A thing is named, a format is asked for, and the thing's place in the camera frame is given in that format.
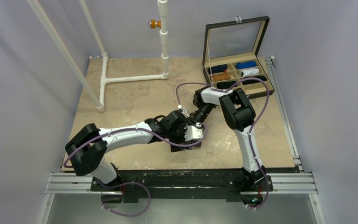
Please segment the beige compartment organizer box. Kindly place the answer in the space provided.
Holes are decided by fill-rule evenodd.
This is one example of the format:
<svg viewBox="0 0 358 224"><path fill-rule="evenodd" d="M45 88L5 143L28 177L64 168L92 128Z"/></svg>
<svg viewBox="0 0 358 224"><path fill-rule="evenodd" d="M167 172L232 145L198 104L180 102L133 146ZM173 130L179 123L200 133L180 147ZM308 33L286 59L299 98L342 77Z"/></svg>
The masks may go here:
<svg viewBox="0 0 358 224"><path fill-rule="evenodd" d="M227 72L230 80L239 82L237 85L242 88L249 98L259 98L271 95L275 89L270 81L267 70L262 66L258 53L262 45L270 18L268 16L242 19L236 17L235 21L207 24L205 28L204 48L202 57L202 72L208 84L216 88L218 82L212 81L212 74L208 74L208 69L216 65L227 64ZM259 83L243 85L242 82L249 77L241 77L241 70L236 69L235 65L240 62L256 61L259 74L255 76L265 76L268 81L256 79Z"/></svg>

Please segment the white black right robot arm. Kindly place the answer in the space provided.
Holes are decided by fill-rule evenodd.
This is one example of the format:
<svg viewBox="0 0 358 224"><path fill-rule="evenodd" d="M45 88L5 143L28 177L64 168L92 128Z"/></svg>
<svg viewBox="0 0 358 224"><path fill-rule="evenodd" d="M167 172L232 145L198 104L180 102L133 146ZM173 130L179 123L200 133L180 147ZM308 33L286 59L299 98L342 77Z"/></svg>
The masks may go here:
<svg viewBox="0 0 358 224"><path fill-rule="evenodd" d="M223 92L212 87L195 91L193 104L198 108L191 121L203 123L209 113L220 107L227 126L237 137L242 156L243 184L249 190L260 186L265 168L260 159L254 132L256 113L243 89Z"/></svg>

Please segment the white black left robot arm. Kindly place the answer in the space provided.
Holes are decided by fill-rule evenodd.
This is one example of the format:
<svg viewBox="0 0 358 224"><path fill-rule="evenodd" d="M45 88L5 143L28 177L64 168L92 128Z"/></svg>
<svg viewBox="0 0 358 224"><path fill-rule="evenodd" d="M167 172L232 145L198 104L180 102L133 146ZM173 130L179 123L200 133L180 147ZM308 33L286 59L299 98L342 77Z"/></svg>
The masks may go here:
<svg viewBox="0 0 358 224"><path fill-rule="evenodd" d="M104 155L114 149L137 144L162 142L170 144L171 151L199 147L207 115L196 111L186 117L179 110L168 115L148 118L138 124L122 128L97 128L87 124L65 146L77 176L92 175L109 191L120 186L117 167L104 160Z"/></svg>

